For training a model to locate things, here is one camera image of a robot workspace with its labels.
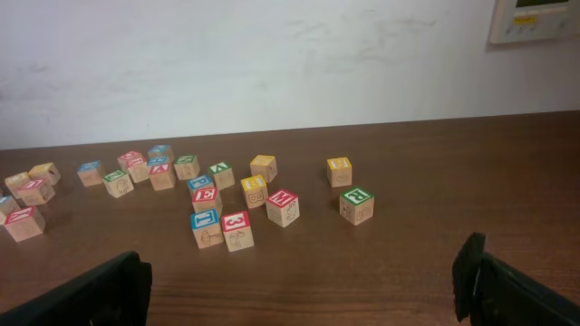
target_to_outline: wood grain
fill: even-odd
[[[239,179],[256,154],[276,156],[300,197],[287,228],[250,210],[256,245],[199,250],[185,181],[150,182],[115,199],[82,186],[76,169],[108,172],[128,150],[170,144],[202,169],[226,160],[237,183],[224,214],[245,209]],[[348,157],[353,185],[376,196],[374,217],[338,214],[328,158]],[[0,312],[124,250],[153,265],[149,325],[456,325],[451,264],[469,234],[488,250],[580,303],[580,112],[300,129],[0,152],[4,177],[53,161],[63,178],[40,206],[44,235],[17,244],[0,230]]]

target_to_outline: yellow block face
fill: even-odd
[[[253,176],[242,179],[244,191],[258,189],[266,186],[266,181],[262,176]]]
[[[49,168],[51,168],[51,165],[53,163],[45,163],[45,164],[41,164],[39,166],[34,167],[33,169],[30,170],[30,172],[28,172],[29,174],[34,174],[34,173],[42,173],[47,171]]]
[[[10,184],[13,184],[14,182],[18,182],[20,180],[24,180],[24,179],[28,179],[28,178],[30,178],[30,177],[28,177],[28,173],[26,173],[26,172],[19,173],[15,176],[8,177],[6,179],[6,184],[10,185]]]
[[[270,162],[272,162],[272,160],[274,160],[273,156],[258,155],[258,156],[256,156],[256,158],[254,158],[254,160],[252,160],[250,165],[259,165],[259,166],[266,167],[270,164]]]
[[[330,167],[330,169],[339,169],[350,168],[352,165],[348,158],[331,158],[328,159],[328,167]]]

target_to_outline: green block face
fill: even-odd
[[[219,173],[221,171],[225,171],[229,168],[232,168],[232,167],[230,167],[228,163],[221,162],[221,163],[217,163],[215,166],[209,167],[209,173],[217,174],[217,173]]]
[[[126,175],[127,173],[123,172],[123,171],[115,171],[113,173],[110,173],[108,175],[106,175],[103,179],[107,180],[108,182],[111,182],[113,180],[116,180],[124,175]]]
[[[341,194],[341,196],[355,206],[358,206],[374,197],[373,194],[362,189],[361,187],[354,187],[351,190],[345,191]]]
[[[187,163],[191,163],[196,159],[195,155],[187,155],[187,156],[183,156],[178,158],[178,160],[175,162],[175,164],[187,164]]]

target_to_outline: control panel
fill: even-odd
[[[568,36],[574,0],[498,0],[489,41],[513,43]]]

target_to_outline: wooden alphabet block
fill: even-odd
[[[209,167],[209,174],[216,180],[216,187],[221,190],[227,187],[234,186],[236,181],[234,179],[234,169],[226,162],[217,163]]]
[[[0,225],[4,225],[10,213],[18,210],[20,210],[20,206],[12,196],[0,198]]]
[[[155,191],[171,189],[175,186],[175,174],[170,163],[151,167],[149,179]]]
[[[18,194],[18,189],[24,186],[30,181],[30,177],[28,176],[27,172],[19,173],[15,176],[7,177],[5,179],[6,186],[12,193],[12,196],[16,199],[20,198],[20,194]]]
[[[348,158],[328,159],[326,176],[332,187],[350,186],[353,183],[353,165]]]
[[[191,216],[191,228],[196,237],[199,249],[207,248],[224,242],[224,236],[219,226],[219,216],[215,209],[196,213]]]
[[[247,208],[255,208],[266,203],[268,188],[261,175],[242,179],[242,187],[244,188]]]
[[[134,158],[127,162],[127,169],[133,183],[139,183],[149,179],[150,167],[147,165],[145,158]]]
[[[17,210],[8,215],[5,221],[6,231],[16,242],[44,233],[44,217],[35,206]]]
[[[106,175],[102,180],[109,194],[115,198],[126,195],[134,189],[127,172],[120,170]]]
[[[38,165],[28,172],[28,176],[32,180],[44,179],[49,185],[54,186],[61,179],[61,174],[58,173],[53,162]]]
[[[266,200],[266,212],[272,222],[287,227],[300,216],[298,196],[280,189]]]
[[[189,180],[197,177],[199,173],[198,156],[187,155],[179,157],[174,167],[179,180]]]
[[[48,203],[54,197],[54,189],[46,179],[32,180],[18,189],[20,198],[28,206]]]
[[[150,167],[155,167],[156,165],[162,165],[167,163],[169,163],[168,157],[156,157],[150,158],[149,162],[147,162],[147,165]]]
[[[193,196],[193,209],[196,213],[207,211],[211,208],[216,209],[217,216],[221,216],[221,209],[224,206],[216,187],[200,189]]]
[[[189,193],[191,194],[191,198],[193,198],[193,196],[196,194],[196,191],[208,187],[214,187],[214,182],[211,181],[211,177],[208,175],[196,177],[188,181],[188,188]]]
[[[361,187],[354,187],[343,192],[340,198],[341,216],[352,224],[359,225],[372,217],[374,195],[371,192]]]
[[[169,163],[173,163],[175,157],[173,156],[173,150],[171,150],[170,145],[156,145],[147,152],[149,158],[156,158],[160,156],[166,156],[169,158]]]
[[[100,185],[102,178],[105,176],[105,169],[100,161],[84,163],[76,172],[85,187]]]
[[[125,173],[129,173],[127,163],[129,163],[129,161],[132,159],[142,158],[142,157],[143,157],[143,155],[141,153],[132,150],[130,152],[127,152],[127,153],[119,156],[117,158],[117,161],[119,162],[119,165],[121,166],[121,170]]]
[[[250,163],[252,176],[261,175],[267,183],[272,182],[278,174],[276,158],[268,155],[258,155]]]
[[[229,252],[235,252],[254,246],[254,237],[250,227],[250,219],[246,211],[222,216],[221,227],[226,238]]]

